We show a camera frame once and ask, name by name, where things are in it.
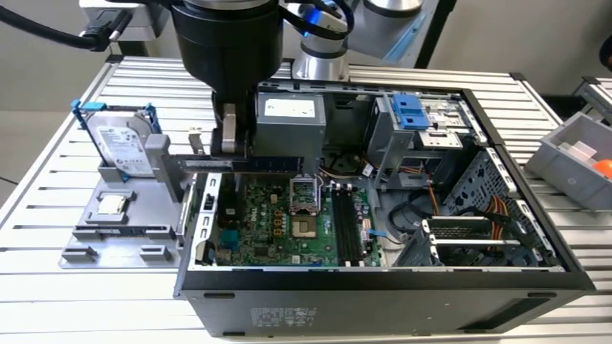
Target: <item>black connector plug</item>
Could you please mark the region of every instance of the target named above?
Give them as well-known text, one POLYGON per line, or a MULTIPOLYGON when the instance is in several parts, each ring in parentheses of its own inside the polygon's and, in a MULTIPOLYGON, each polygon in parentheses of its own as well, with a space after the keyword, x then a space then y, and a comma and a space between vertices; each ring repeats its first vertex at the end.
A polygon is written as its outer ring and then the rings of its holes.
POLYGON ((96 13, 96 18, 89 21, 81 37, 93 38, 96 41, 92 52, 107 50, 111 42, 119 40, 127 25, 132 20, 132 13, 121 9, 101 9, 96 13))

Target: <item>slotted aluminum surface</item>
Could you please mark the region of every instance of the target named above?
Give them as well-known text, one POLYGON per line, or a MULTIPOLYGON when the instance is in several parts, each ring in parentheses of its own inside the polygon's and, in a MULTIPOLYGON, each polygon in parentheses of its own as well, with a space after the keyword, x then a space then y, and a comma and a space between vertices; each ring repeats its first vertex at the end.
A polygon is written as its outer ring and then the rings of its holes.
MULTIPOLYGON (((279 77, 289 77, 283 65, 279 77)), ((524 163, 537 140, 559 124, 529 84, 508 74, 351 68, 355 82, 463 87, 475 95, 524 163)), ((211 89, 173 59, 127 58, 105 64, 83 100, 159 109, 172 151, 188 151, 187 130, 212 129, 211 89)), ((99 176, 99 158, 85 133, 68 116, 0 211, 0 337, 3 343, 225 343, 201 327, 189 304, 172 300, 173 269, 67 269, 57 266, 99 176)), ((529 179, 597 294, 553 310, 503 335, 309 338, 311 343, 612 343, 612 218, 592 214, 544 182, 529 179)), ((304 343, 304 338, 259 339, 304 343)))

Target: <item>orange object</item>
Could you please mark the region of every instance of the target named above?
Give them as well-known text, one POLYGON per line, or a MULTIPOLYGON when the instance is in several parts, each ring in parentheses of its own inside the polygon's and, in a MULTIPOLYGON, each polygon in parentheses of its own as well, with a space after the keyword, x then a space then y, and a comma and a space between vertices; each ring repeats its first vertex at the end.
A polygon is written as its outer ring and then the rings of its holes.
POLYGON ((593 164, 593 168, 604 174, 605 177, 612 178, 612 160, 601 160, 593 164))

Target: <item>gray plastic tray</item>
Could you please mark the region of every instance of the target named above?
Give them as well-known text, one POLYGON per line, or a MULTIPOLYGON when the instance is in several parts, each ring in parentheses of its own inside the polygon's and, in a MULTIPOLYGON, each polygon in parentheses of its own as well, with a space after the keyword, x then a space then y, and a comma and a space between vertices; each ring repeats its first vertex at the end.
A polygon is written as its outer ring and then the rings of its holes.
POLYGON ((611 210, 612 180, 563 149, 579 141, 596 151, 592 161, 612 159, 612 128, 577 113, 541 139, 525 169, 589 210, 611 210))

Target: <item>ram slot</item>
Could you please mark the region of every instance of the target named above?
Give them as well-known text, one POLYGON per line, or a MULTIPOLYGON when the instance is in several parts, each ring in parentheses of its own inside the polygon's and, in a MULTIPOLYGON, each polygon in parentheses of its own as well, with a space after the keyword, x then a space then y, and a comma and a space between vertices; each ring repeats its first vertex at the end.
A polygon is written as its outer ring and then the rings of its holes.
POLYGON ((341 264, 341 262, 349 262, 351 265, 357 265, 357 262, 361 260, 357 218, 355 214, 353 200, 347 191, 333 192, 332 209, 339 263, 341 264))

